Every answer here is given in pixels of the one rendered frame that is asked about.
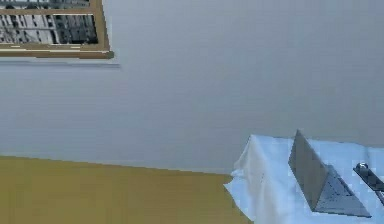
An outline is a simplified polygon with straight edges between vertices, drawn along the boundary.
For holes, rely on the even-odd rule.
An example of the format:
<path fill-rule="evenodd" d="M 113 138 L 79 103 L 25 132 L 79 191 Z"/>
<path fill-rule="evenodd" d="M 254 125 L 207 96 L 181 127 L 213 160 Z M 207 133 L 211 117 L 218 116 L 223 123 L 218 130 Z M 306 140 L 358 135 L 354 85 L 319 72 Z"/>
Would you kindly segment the grey open laptop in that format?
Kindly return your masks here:
<path fill-rule="evenodd" d="M 372 217 L 336 169 L 321 160 L 299 130 L 288 165 L 312 212 Z"/>

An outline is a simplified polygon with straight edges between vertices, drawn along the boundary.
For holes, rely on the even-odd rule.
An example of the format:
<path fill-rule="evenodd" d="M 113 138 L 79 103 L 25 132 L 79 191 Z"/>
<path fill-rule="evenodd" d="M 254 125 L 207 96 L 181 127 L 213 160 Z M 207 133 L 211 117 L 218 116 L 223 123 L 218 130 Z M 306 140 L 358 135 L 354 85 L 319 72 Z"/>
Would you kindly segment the white cloth covered bed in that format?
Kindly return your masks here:
<path fill-rule="evenodd" d="M 384 224 L 384 205 L 353 171 L 365 162 L 384 181 L 384 147 L 320 141 L 309 144 L 335 167 L 370 212 L 369 218 L 313 212 L 288 165 L 293 141 L 262 135 L 249 137 L 225 185 L 251 224 Z"/>

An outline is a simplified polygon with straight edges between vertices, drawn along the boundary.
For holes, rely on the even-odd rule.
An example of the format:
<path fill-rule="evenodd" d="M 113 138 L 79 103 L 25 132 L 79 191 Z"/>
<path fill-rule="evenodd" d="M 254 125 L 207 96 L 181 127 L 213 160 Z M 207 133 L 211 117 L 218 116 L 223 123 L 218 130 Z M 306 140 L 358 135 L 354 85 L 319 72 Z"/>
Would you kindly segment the wooden framed window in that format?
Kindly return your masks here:
<path fill-rule="evenodd" d="M 103 0 L 0 0 L 0 57 L 113 58 Z"/>

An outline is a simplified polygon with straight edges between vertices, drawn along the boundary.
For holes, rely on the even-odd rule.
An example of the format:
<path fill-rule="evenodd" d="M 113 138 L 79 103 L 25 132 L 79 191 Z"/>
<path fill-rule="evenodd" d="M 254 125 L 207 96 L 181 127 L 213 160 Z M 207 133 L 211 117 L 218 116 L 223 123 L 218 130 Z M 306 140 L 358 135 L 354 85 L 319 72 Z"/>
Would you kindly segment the black remote control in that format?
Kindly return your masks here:
<path fill-rule="evenodd" d="M 358 163 L 353 170 L 376 194 L 380 203 L 384 206 L 384 181 L 369 168 L 367 163 Z"/>

